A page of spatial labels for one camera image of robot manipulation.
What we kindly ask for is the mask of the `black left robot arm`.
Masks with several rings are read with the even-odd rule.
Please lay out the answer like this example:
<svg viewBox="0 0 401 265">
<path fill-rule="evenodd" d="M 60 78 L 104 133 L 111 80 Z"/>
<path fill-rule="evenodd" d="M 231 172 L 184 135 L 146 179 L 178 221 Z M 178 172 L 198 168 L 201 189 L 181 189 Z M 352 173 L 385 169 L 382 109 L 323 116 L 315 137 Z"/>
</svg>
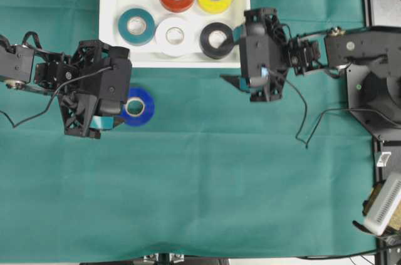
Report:
<svg viewBox="0 0 401 265">
<path fill-rule="evenodd" d="M 43 49 L 34 31 L 21 44 L 1 37 L 1 81 L 57 100 L 65 135 L 99 139 L 123 124 L 131 74 L 129 49 L 99 39 L 80 41 L 67 55 Z"/>
</svg>

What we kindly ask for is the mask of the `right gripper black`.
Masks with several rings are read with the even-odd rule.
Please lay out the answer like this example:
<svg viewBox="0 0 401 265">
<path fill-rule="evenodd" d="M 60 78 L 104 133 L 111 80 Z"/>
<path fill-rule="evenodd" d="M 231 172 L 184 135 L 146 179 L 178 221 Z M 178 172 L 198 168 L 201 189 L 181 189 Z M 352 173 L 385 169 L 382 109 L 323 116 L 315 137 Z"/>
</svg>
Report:
<svg viewBox="0 0 401 265">
<path fill-rule="evenodd" d="M 267 33 L 278 45 L 279 60 L 268 70 L 267 83 L 264 86 L 250 88 L 245 78 L 237 75 L 221 74 L 220 77 L 241 92 L 250 94 L 251 102 L 270 102 L 279 100 L 283 95 L 286 76 L 290 69 L 296 75 L 304 75 L 321 69 L 318 64 L 320 49 L 317 41 L 309 41 L 300 37 L 292 38 L 285 33 L 286 24 L 280 22 L 275 8 L 257 8 L 244 11 L 244 23 L 261 23 Z M 231 29 L 223 28 L 226 36 L 219 49 L 233 49 L 241 37 L 245 36 L 245 25 Z"/>
</svg>

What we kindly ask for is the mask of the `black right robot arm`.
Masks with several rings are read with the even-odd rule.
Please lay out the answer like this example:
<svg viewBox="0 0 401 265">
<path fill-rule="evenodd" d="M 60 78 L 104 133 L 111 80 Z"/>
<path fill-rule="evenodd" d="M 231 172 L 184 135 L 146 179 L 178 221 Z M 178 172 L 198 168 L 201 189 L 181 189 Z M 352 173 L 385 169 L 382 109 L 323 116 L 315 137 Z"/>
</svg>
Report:
<svg viewBox="0 0 401 265">
<path fill-rule="evenodd" d="M 251 101 L 283 96 L 287 75 L 322 72 L 345 78 L 351 113 L 378 141 L 400 140 L 400 28 L 331 28 L 292 36 L 275 8 L 244 12 L 232 35 L 239 48 L 241 72 L 223 79 Z"/>
</svg>

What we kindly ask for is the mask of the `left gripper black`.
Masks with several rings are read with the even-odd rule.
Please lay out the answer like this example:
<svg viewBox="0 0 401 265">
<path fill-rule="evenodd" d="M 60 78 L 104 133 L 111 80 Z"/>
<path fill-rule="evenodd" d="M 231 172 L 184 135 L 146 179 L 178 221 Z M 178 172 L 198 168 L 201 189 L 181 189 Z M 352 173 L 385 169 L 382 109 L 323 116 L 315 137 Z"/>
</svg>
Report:
<svg viewBox="0 0 401 265">
<path fill-rule="evenodd" d="M 80 41 L 73 55 L 47 56 L 34 83 L 57 99 L 65 135 L 99 139 L 124 123 L 131 74 L 128 48 L 95 39 Z"/>
</svg>

